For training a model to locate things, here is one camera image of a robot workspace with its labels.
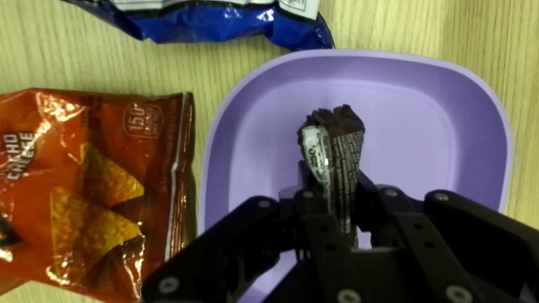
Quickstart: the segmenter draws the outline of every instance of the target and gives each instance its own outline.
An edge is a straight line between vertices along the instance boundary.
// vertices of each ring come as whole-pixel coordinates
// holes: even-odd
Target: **table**
[[[539,2],[326,0],[339,49],[439,58],[482,76],[514,134],[508,214],[539,228]],[[2,0],[0,95],[31,86],[198,98],[196,179],[211,122],[228,93],[285,51],[262,38],[228,44],[139,43],[60,0]],[[92,302],[29,283],[0,302]]]

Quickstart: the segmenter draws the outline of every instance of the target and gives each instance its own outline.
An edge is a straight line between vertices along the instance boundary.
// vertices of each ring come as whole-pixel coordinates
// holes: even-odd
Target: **snack bag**
[[[331,49],[333,34],[321,0],[65,0],[135,39],[225,43],[267,36],[290,49]]]
[[[193,132],[189,93],[0,97],[2,282],[139,302],[184,243]]]

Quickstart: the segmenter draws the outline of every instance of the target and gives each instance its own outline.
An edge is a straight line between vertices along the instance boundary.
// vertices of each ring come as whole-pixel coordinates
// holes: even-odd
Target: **chip bag label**
[[[189,93],[0,97],[2,282],[139,302],[183,248],[193,132]]]

